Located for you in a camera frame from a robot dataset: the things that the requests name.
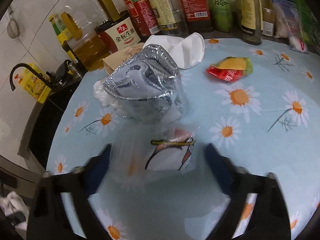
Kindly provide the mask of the small spice jar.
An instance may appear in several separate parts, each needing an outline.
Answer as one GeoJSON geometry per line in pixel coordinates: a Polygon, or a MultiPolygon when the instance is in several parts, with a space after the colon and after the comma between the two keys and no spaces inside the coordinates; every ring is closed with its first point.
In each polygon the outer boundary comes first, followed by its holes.
{"type": "Polygon", "coordinates": [[[274,33],[275,13],[271,9],[262,8],[263,13],[263,35],[272,37],[274,33]]]}

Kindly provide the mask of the white paper napkin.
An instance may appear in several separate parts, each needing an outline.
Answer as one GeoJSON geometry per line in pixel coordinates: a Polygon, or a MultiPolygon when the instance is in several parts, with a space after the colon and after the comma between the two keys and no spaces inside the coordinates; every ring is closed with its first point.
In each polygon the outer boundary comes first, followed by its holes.
{"type": "Polygon", "coordinates": [[[14,227],[18,230],[27,230],[29,220],[29,208],[15,191],[8,193],[6,197],[1,197],[1,209],[7,218],[13,218],[14,227]]]}

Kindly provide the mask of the white paper cup lid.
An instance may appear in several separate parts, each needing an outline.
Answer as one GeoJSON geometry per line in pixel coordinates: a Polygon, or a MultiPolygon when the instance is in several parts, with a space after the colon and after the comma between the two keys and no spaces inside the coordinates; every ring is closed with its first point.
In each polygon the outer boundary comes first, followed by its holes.
{"type": "Polygon", "coordinates": [[[151,35],[144,43],[143,48],[151,44],[162,46],[180,69],[195,67],[204,58],[205,43],[199,33],[193,33],[186,38],[151,35]]]}

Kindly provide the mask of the clear plastic printed bag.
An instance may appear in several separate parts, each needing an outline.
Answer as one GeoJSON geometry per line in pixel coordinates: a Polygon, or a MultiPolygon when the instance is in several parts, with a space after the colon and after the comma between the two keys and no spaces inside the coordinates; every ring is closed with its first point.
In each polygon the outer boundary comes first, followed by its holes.
{"type": "Polygon", "coordinates": [[[112,144],[112,179],[127,192],[144,192],[149,183],[189,171],[199,130],[191,124],[123,127],[112,144]]]}

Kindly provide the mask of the brown paper bag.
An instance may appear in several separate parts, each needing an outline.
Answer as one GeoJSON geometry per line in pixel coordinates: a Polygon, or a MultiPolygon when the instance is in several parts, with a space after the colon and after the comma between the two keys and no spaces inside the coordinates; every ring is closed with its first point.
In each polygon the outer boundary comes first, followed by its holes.
{"type": "Polygon", "coordinates": [[[138,43],[119,50],[103,59],[104,69],[107,74],[112,74],[120,65],[138,54],[144,46],[144,43],[138,43]]]}

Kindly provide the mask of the clear bottle beige label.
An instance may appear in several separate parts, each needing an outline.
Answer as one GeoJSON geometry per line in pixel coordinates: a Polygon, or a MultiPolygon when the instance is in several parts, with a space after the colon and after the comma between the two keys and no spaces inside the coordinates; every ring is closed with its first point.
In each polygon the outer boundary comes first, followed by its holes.
{"type": "Polygon", "coordinates": [[[178,0],[149,0],[163,35],[186,37],[188,28],[178,0]]]}

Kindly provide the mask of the glass bottle yellow label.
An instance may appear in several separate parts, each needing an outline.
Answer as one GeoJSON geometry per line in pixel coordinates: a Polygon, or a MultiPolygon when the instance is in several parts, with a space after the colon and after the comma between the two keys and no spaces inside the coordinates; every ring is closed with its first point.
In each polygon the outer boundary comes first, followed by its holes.
{"type": "Polygon", "coordinates": [[[242,39],[253,45],[262,43],[263,16],[261,0],[241,0],[242,39]]]}

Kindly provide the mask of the large cooking oil jug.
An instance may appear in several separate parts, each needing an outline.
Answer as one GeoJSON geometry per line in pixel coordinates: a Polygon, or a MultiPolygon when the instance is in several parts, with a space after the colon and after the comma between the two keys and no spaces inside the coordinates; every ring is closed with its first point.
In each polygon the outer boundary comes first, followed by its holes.
{"type": "Polygon", "coordinates": [[[72,35],[68,45],[87,71],[102,68],[111,54],[95,30],[115,23],[124,10],[122,0],[69,0],[61,9],[61,20],[72,35]]]}

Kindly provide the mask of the crushed foil container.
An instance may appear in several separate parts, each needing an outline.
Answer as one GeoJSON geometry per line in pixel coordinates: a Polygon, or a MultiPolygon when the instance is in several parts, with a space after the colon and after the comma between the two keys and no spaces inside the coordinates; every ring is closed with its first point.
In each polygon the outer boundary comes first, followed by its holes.
{"type": "Polygon", "coordinates": [[[169,53],[150,44],[97,81],[94,97],[122,117],[142,124],[170,124],[189,110],[180,71],[169,53]]]}

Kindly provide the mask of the light blue daisy tablecloth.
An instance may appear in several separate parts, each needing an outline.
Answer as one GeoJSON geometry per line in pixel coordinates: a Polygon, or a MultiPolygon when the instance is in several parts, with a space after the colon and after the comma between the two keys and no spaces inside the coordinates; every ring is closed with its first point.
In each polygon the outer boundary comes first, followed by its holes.
{"type": "Polygon", "coordinates": [[[206,41],[203,61],[181,72],[190,108],[179,124],[199,127],[189,171],[125,191],[110,172],[90,198],[113,239],[205,239],[229,199],[204,160],[204,147],[248,172],[274,173],[289,213],[292,239],[319,206],[319,56],[264,41],[206,41]],[[225,82],[206,69],[249,57],[253,73],[225,82]]]}

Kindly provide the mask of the red yellow snack packet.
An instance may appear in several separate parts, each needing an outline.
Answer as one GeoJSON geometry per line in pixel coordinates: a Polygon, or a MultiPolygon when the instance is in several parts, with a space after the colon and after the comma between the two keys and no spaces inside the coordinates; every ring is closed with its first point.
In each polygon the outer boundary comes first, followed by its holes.
{"type": "Polygon", "coordinates": [[[217,64],[211,64],[206,72],[225,82],[236,82],[253,73],[253,64],[249,57],[227,57],[217,64]]]}

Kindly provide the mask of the green label oil bottle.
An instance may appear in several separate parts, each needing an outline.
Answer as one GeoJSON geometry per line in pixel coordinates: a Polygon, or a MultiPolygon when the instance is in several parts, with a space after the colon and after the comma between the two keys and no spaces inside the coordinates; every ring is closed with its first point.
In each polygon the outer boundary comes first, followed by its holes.
{"type": "Polygon", "coordinates": [[[231,32],[233,19],[229,0],[210,0],[215,26],[218,31],[231,32]]]}

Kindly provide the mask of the soy sauce jug white label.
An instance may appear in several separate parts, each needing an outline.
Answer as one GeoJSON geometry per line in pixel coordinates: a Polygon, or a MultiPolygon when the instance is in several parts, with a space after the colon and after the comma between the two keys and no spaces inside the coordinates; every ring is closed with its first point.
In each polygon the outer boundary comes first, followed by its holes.
{"type": "Polygon", "coordinates": [[[131,21],[129,12],[119,12],[112,0],[97,0],[107,20],[95,28],[95,32],[111,53],[138,44],[141,41],[131,21]]]}

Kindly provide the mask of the dark bottle red label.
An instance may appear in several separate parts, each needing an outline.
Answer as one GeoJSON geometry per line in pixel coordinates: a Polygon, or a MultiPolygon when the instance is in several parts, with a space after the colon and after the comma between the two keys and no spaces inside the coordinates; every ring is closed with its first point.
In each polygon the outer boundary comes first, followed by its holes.
{"type": "Polygon", "coordinates": [[[207,0],[179,0],[189,33],[212,31],[212,20],[207,0]]]}

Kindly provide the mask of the yellow dish soap pack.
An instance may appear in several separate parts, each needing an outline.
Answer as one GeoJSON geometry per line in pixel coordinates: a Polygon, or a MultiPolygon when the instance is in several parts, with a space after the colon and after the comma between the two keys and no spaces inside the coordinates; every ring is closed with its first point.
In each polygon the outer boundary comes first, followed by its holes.
{"type": "Polygon", "coordinates": [[[35,76],[26,76],[26,72],[27,71],[22,68],[22,72],[20,74],[16,74],[14,79],[17,80],[18,84],[28,92],[28,94],[35,98],[37,102],[44,104],[52,90],[35,76]]]}

